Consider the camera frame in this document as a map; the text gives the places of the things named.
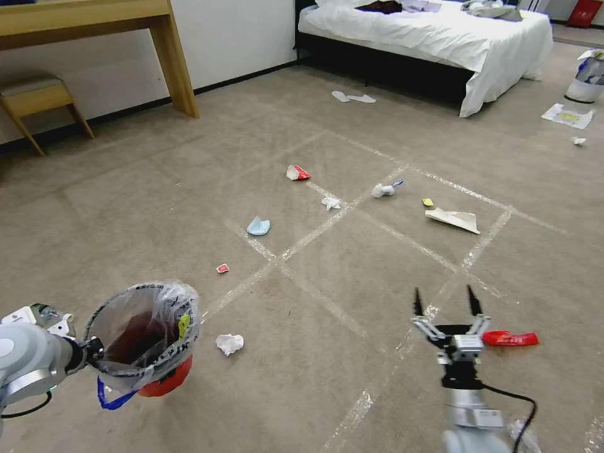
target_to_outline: red bin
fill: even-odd
[[[567,26],[589,27],[593,18],[598,14],[602,0],[579,0],[571,16],[566,22]]]

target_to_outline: white trash can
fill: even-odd
[[[591,49],[578,60],[584,60],[564,97],[571,101],[591,104],[604,91],[604,51]]]

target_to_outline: white bedsheet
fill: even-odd
[[[521,11],[523,21],[507,22],[474,17],[460,7],[443,1],[438,13],[386,15],[329,3],[305,11],[305,21],[335,36],[403,46],[474,71],[459,112],[465,118],[522,77],[537,80],[553,41],[544,14]]]

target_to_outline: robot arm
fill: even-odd
[[[76,342],[71,315],[57,318],[56,311],[50,309],[49,314],[44,307],[47,312],[42,314],[29,306],[20,308],[0,323],[0,416],[8,405],[50,391],[84,368],[88,358],[103,353],[96,338]],[[49,318],[52,325],[45,329]]]

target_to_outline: clothing on bed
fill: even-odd
[[[400,13],[402,11],[408,13],[420,13],[422,11],[436,13],[440,9],[440,3],[430,3],[428,0],[401,0],[400,3],[394,0],[377,0],[356,9],[382,14]]]
[[[522,16],[517,6],[504,5],[501,0],[469,0],[461,10],[476,17],[520,22]]]

